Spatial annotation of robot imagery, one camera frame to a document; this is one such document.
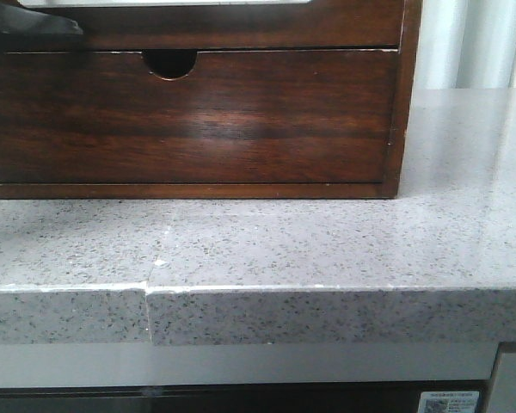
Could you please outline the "dark wooden drawer cabinet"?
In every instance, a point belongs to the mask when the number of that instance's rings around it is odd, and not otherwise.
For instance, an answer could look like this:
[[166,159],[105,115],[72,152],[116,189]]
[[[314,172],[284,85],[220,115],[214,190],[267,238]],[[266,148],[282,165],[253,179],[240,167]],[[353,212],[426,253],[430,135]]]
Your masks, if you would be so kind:
[[[72,41],[83,35],[78,23],[42,13],[45,7],[101,7],[110,5],[220,5],[262,3],[306,3],[308,1],[0,1],[0,45],[8,40],[24,42],[60,39]],[[390,199],[400,182],[409,104],[415,71],[415,55],[421,25],[421,7],[402,32],[398,47],[278,48],[278,49],[144,49],[141,51],[3,52],[11,53],[98,53],[139,52],[150,72],[165,80],[185,77],[199,52],[373,50],[397,56],[390,134],[379,182],[350,183],[0,183],[0,199],[61,198],[309,198]]]

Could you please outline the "white QR code label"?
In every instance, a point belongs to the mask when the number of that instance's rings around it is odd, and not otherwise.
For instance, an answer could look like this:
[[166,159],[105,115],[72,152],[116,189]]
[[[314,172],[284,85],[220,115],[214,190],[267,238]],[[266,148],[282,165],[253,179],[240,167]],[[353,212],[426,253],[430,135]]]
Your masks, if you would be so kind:
[[424,391],[418,413],[475,413],[479,391]]

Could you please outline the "grey cabinet trim panel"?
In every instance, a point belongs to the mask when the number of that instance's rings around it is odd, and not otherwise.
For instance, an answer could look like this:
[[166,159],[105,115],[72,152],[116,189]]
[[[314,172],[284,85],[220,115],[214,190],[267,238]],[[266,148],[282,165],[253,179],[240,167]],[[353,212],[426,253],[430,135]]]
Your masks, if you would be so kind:
[[495,343],[0,345],[0,388],[487,379]]

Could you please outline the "black appliance under counter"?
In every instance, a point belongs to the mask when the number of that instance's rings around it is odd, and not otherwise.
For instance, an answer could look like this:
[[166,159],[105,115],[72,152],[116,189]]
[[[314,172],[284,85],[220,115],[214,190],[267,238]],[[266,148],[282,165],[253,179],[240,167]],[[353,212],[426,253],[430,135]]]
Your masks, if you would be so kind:
[[424,391],[479,391],[484,380],[0,388],[0,412],[417,412]]

